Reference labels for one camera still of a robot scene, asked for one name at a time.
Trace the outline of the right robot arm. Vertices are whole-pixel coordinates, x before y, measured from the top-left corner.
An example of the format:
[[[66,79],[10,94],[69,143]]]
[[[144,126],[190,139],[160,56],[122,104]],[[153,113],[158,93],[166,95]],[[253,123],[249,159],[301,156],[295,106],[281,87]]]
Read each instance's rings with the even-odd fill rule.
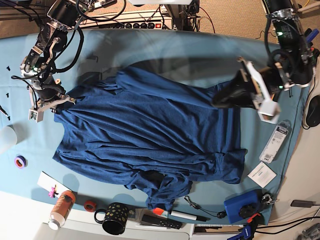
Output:
[[[20,65],[21,76],[13,76],[14,80],[22,80],[28,85],[31,115],[47,109],[54,110],[65,102],[75,102],[53,75],[70,70],[77,62],[84,43],[84,34],[79,24],[87,9],[88,4],[81,4],[78,0],[57,0],[47,13],[49,22],[40,30],[36,43]],[[73,61],[57,69],[55,61],[67,48],[69,30],[79,33],[79,46]]]

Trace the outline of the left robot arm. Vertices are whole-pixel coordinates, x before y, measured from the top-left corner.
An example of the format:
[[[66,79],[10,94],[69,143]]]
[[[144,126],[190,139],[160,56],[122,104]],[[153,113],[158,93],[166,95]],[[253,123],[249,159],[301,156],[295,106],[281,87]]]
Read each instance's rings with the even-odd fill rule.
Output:
[[[261,70],[239,57],[241,69],[212,98],[216,108],[278,109],[281,91],[306,87],[314,77],[316,61],[294,4],[290,0],[264,0],[262,5],[267,19],[265,31],[274,27],[279,48],[271,50],[268,39],[264,39],[267,66]]]

